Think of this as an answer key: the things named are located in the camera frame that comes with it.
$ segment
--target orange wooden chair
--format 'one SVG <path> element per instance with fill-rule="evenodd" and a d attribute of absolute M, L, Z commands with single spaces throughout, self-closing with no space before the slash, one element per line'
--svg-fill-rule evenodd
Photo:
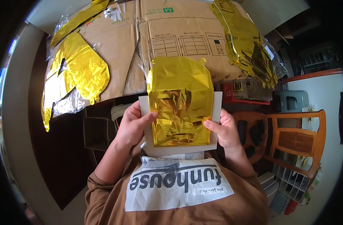
<path fill-rule="evenodd" d="M 285 168 L 294 170 L 298 173 L 306 175 L 312 179 L 316 174 L 322 152 L 324 151 L 326 137 L 326 115 L 324 110 L 318 112 L 301 112 L 301 113 L 276 113 L 268 114 L 267 118 L 271 118 L 273 122 L 273 140 L 268 155 L 263 155 L 263 158 L 274 163 L 277 163 Z M 318 132 L 313 132 L 299 128 L 278 128 L 278 118 L 310 118 L 318 117 L 320 125 Z M 312 165 L 309 171 L 305 171 L 284 161 L 274 158 L 275 149 L 284 151 L 294 155 L 312 157 Z"/>

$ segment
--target red plastic crate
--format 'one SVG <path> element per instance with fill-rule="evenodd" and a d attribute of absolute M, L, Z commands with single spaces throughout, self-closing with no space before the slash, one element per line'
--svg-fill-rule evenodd
<path fill-rule="evenodd" d="M 223 83 L 223 103 L 248 103 L 248 104 L 259 104 L 259 105 L 270 105 L 270 101 L 252 101 L 242 100 L 234 97 L 232 89 L 232 82 Z"/>

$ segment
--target brown shirt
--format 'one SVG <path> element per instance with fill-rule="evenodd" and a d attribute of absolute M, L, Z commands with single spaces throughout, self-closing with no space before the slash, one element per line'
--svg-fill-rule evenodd
<path fill-rule="evenodd" d="M 89 176 L 86 225 L 268 223 L 268 200 L 256 173 L 242 179 L 213 158 L 147 160 L 130 157 L 116 185 Z"/>

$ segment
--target white wall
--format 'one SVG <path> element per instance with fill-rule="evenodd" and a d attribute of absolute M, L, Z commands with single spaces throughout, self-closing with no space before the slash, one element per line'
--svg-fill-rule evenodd
<path fill-rule="evenodd" d="M 269 33 L 309 8 L 305 0 L 245 0 L 241 6 L 261 35 Z"/>
<path fill-rule="evenodd" d="M 1 117 L 5 149 L 11 172 L 26 202 L 45 225 L 84 224 L 87 188 L 61 211 L 39 171 L 31 145 L 28 122 L 28 92 L 31 69 L 44 32 L 25 26 L 6 72 Z"/>
<path fill-rule="evenodd" d="M 289 90 L 307 91 L 309 103 L 314 105 L 314 111 L 325 110 L 327 135 L 321 158 L 323 176 L 311 194 L 309 205 L 297 206 L 295 212 L 289 216 L 280 216 L 272 220 L 272 224 L 312 224 L 321 213 L 335 187 L 343 161 L 343 146 L 340 144 L 339 135 L 339 103 L 340 92 L 343 91 L 343 76 L 334 74 L 303 79 L 289 82 L 288 87 Z M 312 121 L 310 129 L 317 130 L 317 128 L 318 121 Z"/>
<path fill-rule="evenodd" d="M 69 16 L 89 5 L 91 0 L 41 0 L 30 12 L 26 21 L 52 34 L 55 26 L 66 11 Z"/>

